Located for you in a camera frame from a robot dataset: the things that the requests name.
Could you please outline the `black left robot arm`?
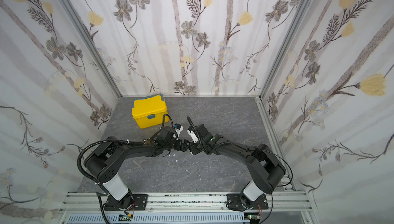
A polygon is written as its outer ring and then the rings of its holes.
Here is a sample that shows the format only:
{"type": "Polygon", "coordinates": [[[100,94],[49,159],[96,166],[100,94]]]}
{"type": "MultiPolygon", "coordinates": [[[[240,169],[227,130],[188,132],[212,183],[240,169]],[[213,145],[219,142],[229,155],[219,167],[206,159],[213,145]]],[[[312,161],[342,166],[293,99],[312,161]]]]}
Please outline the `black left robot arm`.
{"type": "Polygon", "coordinates": [[[119,175],[124,161],[136,157],[158,157],[164,151],[186,152],[190,147],[190,141],[179,138],[182,129],[178,126],[166,126],[143,141],[108,137],[81,151],[78,168],[85,177],[94,181],[108,194],[109,200],[113,201],[118,209],[128,209],[134,203],[134,199],[131,190],[119,175]]]}

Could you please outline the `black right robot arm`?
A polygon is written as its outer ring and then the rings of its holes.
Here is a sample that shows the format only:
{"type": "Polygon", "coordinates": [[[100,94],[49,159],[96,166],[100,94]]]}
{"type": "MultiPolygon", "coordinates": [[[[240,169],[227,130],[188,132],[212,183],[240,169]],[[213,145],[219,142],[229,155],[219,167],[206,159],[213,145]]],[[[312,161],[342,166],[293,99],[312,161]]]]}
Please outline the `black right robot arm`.
{"type": "Polygon", "coordinates": [[[246,165],[252,180],[241,191],[241,198],[252,203],[263,194],[272,194],[286,174],[280,158],[265,144],[257,147],[231,142],[222,135],[212,135],[203,124],[191,125],[188,134],[192,146],[207,155],[232,158],[246,165]]]}

